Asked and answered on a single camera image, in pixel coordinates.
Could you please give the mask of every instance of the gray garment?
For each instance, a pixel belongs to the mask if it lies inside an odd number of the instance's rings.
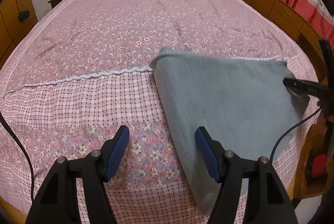
[[[270,156],[278,138],[303,118],[309,102],[307,95],[283,85],[283,78],[294,78],[285,61],[216,58],[162,48],[150,66],[182,168],[205,215],[211,213],[220,185],[209,177],[196,149],[195,130],[204,126],[224,149],[257,160]],[[294,133],[282,140],[275,158]]]

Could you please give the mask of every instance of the blue gripper pad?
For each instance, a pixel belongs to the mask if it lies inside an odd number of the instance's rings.
[[[105,178],[109,181],[117,173],[118,167],[120,166],[121,160],[124,156],[125,149],[129,143],[130,133],[129,128],[121,126],[115,137],[110,140],[113,141],[113,148],[108,158],[108,166],[106,169]]]
[[[212,151],[211,146],[208,143],[208,141],[212,142],[212,139],[210,138],[210,136],[208,135],[204,127],[197,128],[195,132],[195,141],[196,141],[197,148],[199,149],[202,155],[202,158],[204,160],[206,169],[208,170],[210,177],[219,183],[221,179],[221,175],[219,173],[218,159],[215,156],[214,152]]]

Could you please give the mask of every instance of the metal screw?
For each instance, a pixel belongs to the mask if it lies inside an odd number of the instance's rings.
[[[93,157],[99,157],[100,154],[101,154],[101,152],[100,152],[98,149],[93,150],[93,151],[91,152],[91,155],[92,155]]]
[[[62,156],[62,157],[59,157],[59,158],[57,159],[57,163],[58,163],[58,164],[62,164],[62,163],[65,162],[65,159],[66,159],[66,158],[63,157],[63,156]]]
[[[231,150],[227,150],[227,151],[225,151],[225,156],[227,158],[232,158],[234,156],[234,152],[231,151]]]
[[[265,156],[261,156],[261,157],[260,157],[260,161],[261,161],[261,163],[266,164],[266,163],[269,162],[269,159],[268,159],[267,157],[265,157]]]

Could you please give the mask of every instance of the black cable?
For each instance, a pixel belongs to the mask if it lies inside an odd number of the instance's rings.
[[[293,129],[295,129],[296,127],[302,125],[304,122],[308,121],[311,117],[315,116],[315,115],[316,115],[316,114],[323,108],[323,106],[325,105],[325,103],[326,103],[326,102],[323,102],[323,103],[320,105],[320,107],[319,107],[318,110],[316,110],[313,114],[309,115],[307,118],[305,118],[305,119],[302,120],[301,122],[298,122],[296,125],[292,126],[289,130],[287,130],[287,131],[286,131],[286,132],[285,132],[285,133],[284,133],[284,134],[277,140],[277,142],[276,142],[276,144],[275,144],[275,146],[274,146],[274,148],[273,148],[273,150],[272,150],[272,153],[271,153],[271,155],[270,155],[270,162],[271,162],[271,163],[273,163],[273,155],[275,154],[275,151],[276,151],[276,149],[277,149],[277,147],[278,147],[278,144],[282,141],[282,139],[283,139],[289,132],[291,132]]]
[[[3,118],[1,112],[0,112],[0,122],[1,122],[2,126],[4,126],[4,128],[10,134],[10,136],[13,137],[13,139],[18,144],[18,146],[20,147],[20,149],[22,150],[24,156],[26,157],[26,159],[28,161],[28,164],[29,164],[29,167],[30,167],[30,173],[31,173],[31,192],[30,192],[30,195],[31,195],[31,202],[33,202],[34,201],[34,184],[35,184],[35,179],[34,179],[34,170],[32,168],[32,164],[31,164],[29,155],[26,152],[26,150],[24,149],[24,147],[21,144],[20,140],[17,138],[17,136],[13,132],[13,130],[9,127],[9,125],[7,124],[7,122],[5,121],[5,119]]]

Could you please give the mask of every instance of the floral bedspread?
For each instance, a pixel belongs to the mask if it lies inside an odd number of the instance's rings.
[[[149,62],[161,46],[213,56],[285,59],[316,80],[306,55],[240,0],[64,0],[14,50],[0,72],[1,112],[26,148],[35,194],[59,156],[84,157],[130,129],[117,175],[106,183],[119,223],[206,223],[173,147]],[[305,116],[316,109],[311,99]],[[285,187],[305,135],[298,129],[274,166]],[[77,181],[83,223],[89,223]],[[30,172],[0,129],[0,196],[27,214]],[[241,223],[245,195],[235,222]]]

